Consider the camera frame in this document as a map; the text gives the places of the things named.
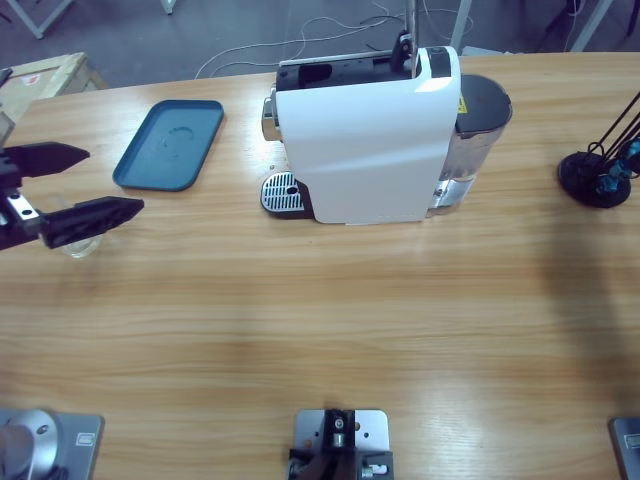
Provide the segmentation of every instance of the teal plastic tray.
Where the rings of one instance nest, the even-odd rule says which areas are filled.
[[[154,105],[116,165],[113,181],[146,190],[189,188],[223,116],[215,100],[165,100]]]

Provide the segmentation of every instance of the gray floor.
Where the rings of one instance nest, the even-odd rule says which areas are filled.
[[[21,0],[35,19],[43,19],[58,0]],[[391,13],[403,11],[404,0],[379,0]],[[616,0],[587,50],[639,51],[640,24],[625,37],[633,0]],[[430,9],[457,9],[456,0],[427,0]],[[565,4],[564,0],[475,0],[471,10],[474,27],[464,45],[512,52],[562,51],[572,19],[566,17],[545,36],[544,28]],[[595,0],[587,0],[578,17],[573,38],[588,17]],[[300,27],[313,17],[329,16],[357,25],[382,10],[371,0],[178,0],[175,13],[165,15],[158,0],[76,0],[68,12],[36,40],[0,0],[0,67],[19,65],[47,57],[84,51],[113,87],[193,78],[199,66],[223,50],[254,43],[299,38]],[[432,13],[442,33],[450,33],[455,14]],[[307,45],[304,56],[333,55],[388,49],[401,24],[384,25],[348,37]],[[442,45],[433,29],[422,21],[422,42]],[[308,38],[344,33],[323,20],[308,26]],[[204,76],[229,62],[277,62],[291,57],[297,45],[261,47],[225,55],[212,63]],[[275,67],[236,65],[219,75],[273,70]]]

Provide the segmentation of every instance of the cable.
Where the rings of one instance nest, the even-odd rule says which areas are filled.
[[[437,36],[439,36],[440,38],[444,38],[445,40],[451,40],[451,37],[447,37],[443,33],[440,33],[440,31],[438,30],[438,27],[436,27],[436,24],[433,22],[433,19],[431,18],[430,12],[447,12],[447,13],[455,13],[456,15],[458,14],[458,12],[455,11],[455,10],[448,10],[446,8],[432,8],[431,10],[429,10],[427,8],[427,0],[422,0],[422,6],[424,7],[424,11],[425,11],[425,13],[427,15],[427,21],[429,22],[429,25],[431,25],[431,28],[433,29],[435,34]],[[471,18],[471,17],[468,17],[467,20],[468,20],[468,23],[469,23],[469,29],[467,29],[466,26],[465,26],[465,31],[464,31],[463,35],[467,35],[469,32],[471,32],[471,30],[473,30],[473,26],[474,26],[474,23],[475,23],[473,21],[473,18]]]
[[[569,34],[567,35],[567,41],[564,42],[563,52],[567,51],[567,47],[569,46],[569,40],[571,39],[571,35],[573,34],[573,30],[576,28],[576,19],[578,18],[578,1],[573,0],[573,11],[575,14],[573,15],[573,23],[571,24],[571,30],[569,30]]]
[[[372,0],[372,3],[376,6],[381,8],[384,11],[384,16],[387,17],[389,16],[389,9],[380,5],[379,3],[376,2],[376,0]],[[334,35],[331,37],[323,37],[323,38],[306,38],[305,34],[304,34],[304,29],[310,25],[313,22],[319,21],[319,20],[330,20],[334,23],[336,23],[337,25],[346,28],[348,30],[352,30],[350,32],[346,32],[346,33],[342,33],[340,35]],[[345,25],[344,23],[336,20],[335,18],[331,18],[331,17],[316,17],[316,18],[312,18],[311,20],[307,20],[306,22],[304,22],[302,24],[302,27],[300,27],[300,36],[302,38],[296,39],[296,40],[287,40],[287,41],[283,41],[283,42],[274,42],[274,43],[256,43],[254,45],[245,45],[242,47],[235,47],[235,48],[229,48],[227,50],[224,50],[216,55],[214,55],[213,57],[211,57],[209,60],[207,60],[205,63],[202,64],[202,66],[198,69],[198,72],[196,73],[195,79],[198,79],[200,77],[200,74],[202,73],[202,70],[204,70],[211,62],[215,61],[216,59],[218,59],[219,57],[226,55],[227,53],[231,53],[231,52],[237,52],[240,50],[246,50],[249,48],[257,48],[257,47],[282,47],[285,45],[291,45],[291,44],[295,44],[295,43],[302,43],[302,47],[300,48],[300,50],[298,50],[298,52],[291,58],[289,58],[289,60],[295,60],[299,55],[302,54],[302,52],[304,51],[304,49],[307,46],[307,43],[313,43],[313,42],[325,42],[328,40],[336,40],[338,38],[343,38],[346,37],[348,35],[353,35],[356,33],[359,33],[361,31],[364,30],[368,30],[370,28],[373,27],[377,27],[380,26],[384,23],[386,23],[389,19],[385,18],[384,20],[381,20],[380,22],[376,22],[373,23],[371,25],[357,25],[357,26],[351,26],[351,25]],[[259,66],[259,67],[273,67],[273,66],[277,66],[279,65],[280,62],[277,63],[254,63],[254,62],[233,62],[231,64],[225,64],[222,65],[220,67],[218,67],[216,70],[214,70],[214,72],[210,75],[210,77],[213,77],[216,73],[218,73],[220,70],[222,70],[223,68],[226,68],[227,66],[230,65],[254,65],[254,66]]]
[[[433,20],[431,19],[431,15],[429,14],[430,12],[446,12],[446,13],[454,13],[457,14],[458,12],[455,10],[448,10],[448,9],[443,9],[443,8],[438,8],[438,9],[431,9],[428,10],[427,9],[427,3],[426,0],[422,0],[423,1],[423,6],[425,8],[425,13],[427,15],[427,19],[429,21],[429,23],[431,24],[431,27],[433,28],[433,30],[436,32],[436,34],[438,36],[440,36],[441,38],[444,38],[445,40],[451,40],[451,37],[447,37],[446,35],[441,34],[438,29],[436,28]],[[300,27],[300,36],[302,38],[299,39],[295,39],[295,40],[287,40],[287,41],[283,41],[283,42],[274,42],[274,43],[256,43],[253,45],[244,45],[242,47],[235,47],[235,48],[229,48],[227,50],[224,50],[216,55],[214,55],[213,57],[211,57],[209,60],[207,60],[205,63],[202,64],[202,66],[198,69],[195,79],[198,79],[200,77],[200,75],[202,74],[202,71],[208,66],[210,65],[212,62],[214,62],[215,60],[217,60],[218,58],[222,57],[223,55],[226,55],[228,53],[232,53],[232,52],[238,52],[241,50],[247,50],[250,48],[259,48],[259,47],[280,47],[280,46],[285,46],[285,45],[293,45],[296,43],[302,43],[302,47],[300,48],[300,50],[298,50],[296,52],[295,55],[293,55],[292,57],[290,57],[288,60],[295,60],[296,58],[298,58],[300,55],[302,55],[302,52],[304,52],[305,48],[307,47],[308,43],[315,43],[315,42],[325,42],[325,41],[329,41],[329,40],[336,40],[339,38],[344,38],[347,37],[349,35],[355,35],[356,33],[362,32],[364,30],[368,30],[370,28],[374,28],[374,27],[378,27],[380,25],[383,25],[385,23],[387,23],[388,20],[391,19],[397,19],[400,20],[399,17],[402,17],[403,14],[399,14],[399,15],[390,15],[389,14],[389,9],[380,5],[379,3],[377,3],[376,0],[372,0],[373,5],[375,5],[376,7],[382,9],[384,11],[384,15],[374,15],[371,16],[365,20],[362,20],[360,22],[359,25],[345,25],[344,23],[336,20],[335,18],[331,18],[331,17],[316,17],[316,18],[312,18],[311,20],[307,20],[305,23],[302,24],[302,26]],[[381,18],[383,20],[381,20],[380,22],[376,22],[376,23],[372,23],[371,25],[363,25],[364,23],[370,21],[370,20],[374,20],[377,18]],[[331,22],[336,23],[337,25],[339,25],[342,28],[346,28],[348,30],[350,30],[349,32],[345,32],[339,35],[334,35],[334,36],[330,36],[330,37],[322,37],[322,38],[307,38],[305,36],[304,30],[307,26],[309,26],[310,24],[320,21],[320,20],[328,20]],[[468,17],[468,23],[469,23],[469,27],[467,29],[465,29],[464,31],[464,35],[467,35],[469,32],[471,32],[471,30],[473,30],[474,27],[474,21],[473,18]],[[372,50],[377,50],[374,47],[371,47],[369,44],[367,44],[367,47],[371,48]],[[238,62],[230,62],[230,63],[225,63],[224,65],[219,66],[218,68],[216,68],[213,73],[211,73],[211,75],[209,75],[209,77],[214,77],[220,70],[233,66],[233,65],[251,65],[251,66],[255,66],[255,67],[275,67],[278,66],[280,64],[280,62],[273,62],[273,63],[257,63],[257,62],[246,62],[246,61],[238,61]]]

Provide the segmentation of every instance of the white coffee machine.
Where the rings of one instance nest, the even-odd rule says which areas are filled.
[[[424,220],[471,188],[511,118],[496,82],[463,75],[451,47],[417,48],[417,14],[393,50],[282,62],[265,99],[266,140],[291,171],[263,184],[281,218],[378,224]]]

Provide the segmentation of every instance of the wood grain tabletop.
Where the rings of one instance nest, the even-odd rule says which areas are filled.
[[[638,89],[639,54],[464,58],[513,120],[461,208],[347,227],[262,211],[286,168],[263,140],[273,74],[37,101],[10,145],[92,157],[26,179],[63,195],[144,198],[76,260],[0,253],[0,404],[100,413],[97,479],[281,479],[304,408],[380,408],[396,478],[613,479],[607,420],[640,415],[640,184],[587,209],[555,180]],[[180,193],[111,173],[157,102],[215,99],[226,118]]]

